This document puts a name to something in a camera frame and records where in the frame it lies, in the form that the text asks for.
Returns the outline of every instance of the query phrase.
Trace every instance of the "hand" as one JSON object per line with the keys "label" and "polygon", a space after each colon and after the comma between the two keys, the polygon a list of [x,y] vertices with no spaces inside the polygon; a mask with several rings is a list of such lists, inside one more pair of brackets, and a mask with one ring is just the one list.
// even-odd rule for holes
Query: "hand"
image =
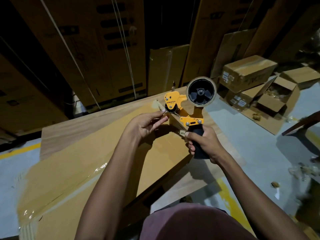
{"label": "hand", "polygon": [[138,136],[141,140],[157,129],[164,122],[168,121],[169,117],[164,115],[165,111],[157,111],[154,113],[142,113],[134,117],[126,126],[125,131],[129,131]]}
{"label": "hand", "polygon": [[186,138],[188,139],[188,148],[192,155],[195,154],[195,147],[192,141],[199,143],[201,148],[208,154],[210,161],[217,164],[219,160],[228,159],[231,155],[223,148],[218,140],[217,134],[212,127],[202,125],[204,133],[199,136],[193,132],[186,132]]}

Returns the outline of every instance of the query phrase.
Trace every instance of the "forearm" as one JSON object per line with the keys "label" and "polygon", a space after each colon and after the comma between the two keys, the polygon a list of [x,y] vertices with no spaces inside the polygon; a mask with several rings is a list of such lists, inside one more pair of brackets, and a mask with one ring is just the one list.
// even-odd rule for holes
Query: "forearm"
{"label": "forearm", "polygon": [[219,160],[246,216],[268,240],[308,239],[290,217],[268,198],[230,156]]}
{"label": "forearm", "polygon": [[122,134],[82,211],[75,239],[113,238],[138,143],[135,136]]}

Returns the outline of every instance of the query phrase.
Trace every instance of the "sticker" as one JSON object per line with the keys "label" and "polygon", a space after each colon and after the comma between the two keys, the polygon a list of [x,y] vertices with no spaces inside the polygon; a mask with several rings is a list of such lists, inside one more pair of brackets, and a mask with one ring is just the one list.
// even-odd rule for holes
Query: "sticker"
{"label": "sticker", "polygon": [[243,100],[240,100],[238,105],[241,106],[241,107],[244,107],[247,103]]}
{"label": "sticker", "polygon": [[223,72],[222,78],[223,78],[223,80],[226,81],[226,83],[228,82],[228,77],[229,77],[229,73],[228,72]]}

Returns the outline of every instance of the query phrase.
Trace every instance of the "person's right hand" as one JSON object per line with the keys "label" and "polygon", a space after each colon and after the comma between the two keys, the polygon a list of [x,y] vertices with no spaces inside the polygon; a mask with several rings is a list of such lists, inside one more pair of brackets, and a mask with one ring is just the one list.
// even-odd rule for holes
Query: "person's right hand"
{"label": "person's right hand", "polygon": [[218,140],[217,134],[212,127],[202,125],[204,133],[199,136],[193,132],[186,132],[186,138],[188,139],[188,148],[192,155],[195,153],[195,147],[192,141],[199,143],[201,148],[208,154],[210,161],[214,164],[218,163],[219,160],[227,160],[231,155],[223,148],[220,141]]}

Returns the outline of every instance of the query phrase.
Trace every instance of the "maroon shirt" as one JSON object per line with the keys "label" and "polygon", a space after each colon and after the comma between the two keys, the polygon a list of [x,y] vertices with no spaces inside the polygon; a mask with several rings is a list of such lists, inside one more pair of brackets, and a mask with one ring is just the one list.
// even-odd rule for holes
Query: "maroon shirt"
{"label": "maroon shirt", "polygon": [[180,203],[156,211],[145,219],[140,240],[170,239],[256,240],[224,211],[194,203]]}

